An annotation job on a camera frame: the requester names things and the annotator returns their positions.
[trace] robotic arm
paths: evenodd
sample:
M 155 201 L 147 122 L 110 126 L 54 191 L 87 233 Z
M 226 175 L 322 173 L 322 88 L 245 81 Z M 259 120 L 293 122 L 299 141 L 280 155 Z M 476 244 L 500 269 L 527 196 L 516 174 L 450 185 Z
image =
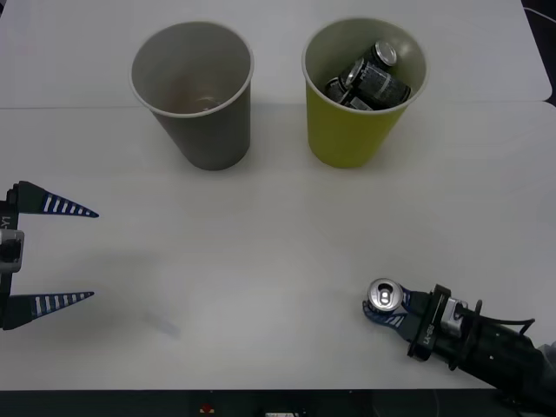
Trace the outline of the robotic arm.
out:
M 18 328 L 94 294 L 89 291 L 10 295 L 12 276 L 21 269 L 23 259 L 25 235 L 17 230 L 21 213 L 98 217 L 94 211 L 30 182 L 21 181 L 8 191 L 6 200 L 0 201 L 0 327 L 3 330 Z
M 482 301 L 469 309 L 449 289 L 410 291 L 389 279 L 369 287 L 363 312 L 409 342 L 407 355 L 426 361 L 436 354 L 451 370 L 460 368 L 516 401 L 550 415 L 556 413 L 556 371 L 550 355 L 525 336 L 534 319 L 503 321 L 480 315 Z M 506 326 L 521 326 L 513 331 Z

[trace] yellow paper cup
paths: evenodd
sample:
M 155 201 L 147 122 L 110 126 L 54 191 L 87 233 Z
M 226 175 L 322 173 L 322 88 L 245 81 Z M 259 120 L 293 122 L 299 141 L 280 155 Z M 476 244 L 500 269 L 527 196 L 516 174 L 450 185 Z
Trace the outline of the yellow paper cup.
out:
M 378 39 L 396 49 L 398 62 L 390 71 L 409 85 L 412 95 L 391 109 L 362 111 L 344 107 L 322 91 L 331 78 L 353 63 Z M 303 51 L 308 141 L 313 153 L 336 168 L 364 165 L 378 150 L 408 105 L 427 84 L 425 52 L 404 29 L 373 18 L 349 18 L 327 25 L 311 37 Z

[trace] can top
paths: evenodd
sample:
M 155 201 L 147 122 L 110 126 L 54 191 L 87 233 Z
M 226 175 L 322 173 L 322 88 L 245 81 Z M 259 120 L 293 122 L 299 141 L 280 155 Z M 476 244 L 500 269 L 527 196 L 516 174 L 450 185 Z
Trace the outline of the can top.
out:
M 371 282 L 367 296 L 373 308 L 383 313 L 394 311 L 403 301 L 400 284 L 388 278 L 380 278 Z
M 374 50 L 376 50 L 376 55 L 378 55 L 381 61 L 388 67 L 393 67 L 398 62 L 396 50 L 390 43 L 379 39 L 374 43 Z
M 354 83 L 355 79 L 357 79 L 357 76 L 361 72 L 361 68 L 363 68 L 363 63 L 365 63 L 364 58 L 359 58 L 355 61 L 354 66 L 347 74 L 346 79 L 342 80 L 346 89 L 351 88 L 351 85 Z

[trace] blue striped marking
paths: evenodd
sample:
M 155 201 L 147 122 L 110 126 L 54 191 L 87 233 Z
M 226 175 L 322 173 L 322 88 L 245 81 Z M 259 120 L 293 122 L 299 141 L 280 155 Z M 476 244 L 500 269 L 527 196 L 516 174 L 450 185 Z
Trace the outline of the blue striped marking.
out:
M 86 291 L 82 293 L 28 295 L 32 300 L 31 313 L 33 315 L 33 320 L 50 313 L 55 313 L 79 301 L 86 300 L 94 294 L 95 293 L 92 291 Z
M 43 213 L 46 215 L 76 215 L 97 218 L 98 214 L 90 208 L 77 204 L 60 195 L 48 193 L 44 198 Z

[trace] black cable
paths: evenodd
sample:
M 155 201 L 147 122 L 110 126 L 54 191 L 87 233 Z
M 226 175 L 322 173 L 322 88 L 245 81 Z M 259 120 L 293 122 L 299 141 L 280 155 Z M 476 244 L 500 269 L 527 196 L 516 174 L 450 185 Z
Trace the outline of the black cable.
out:
M 455 307 L 455 313 L 463 315 L 465 317 L 475 317 L 476 313 L 468 308 L 463 307 L 461 304 L 458 304 Z M 528 320 L 499 320 L 493 319 L 492 317 L 486 317 L 484 315 L 479 316 L 479 320 L 483 322 L 488 322 L 492 324 L 503 324 L 506 326 L 523 326 L 520 330 L 520 334 L 524 334 L 533 323 L 535 323 L 535 319 L 528 319 Z

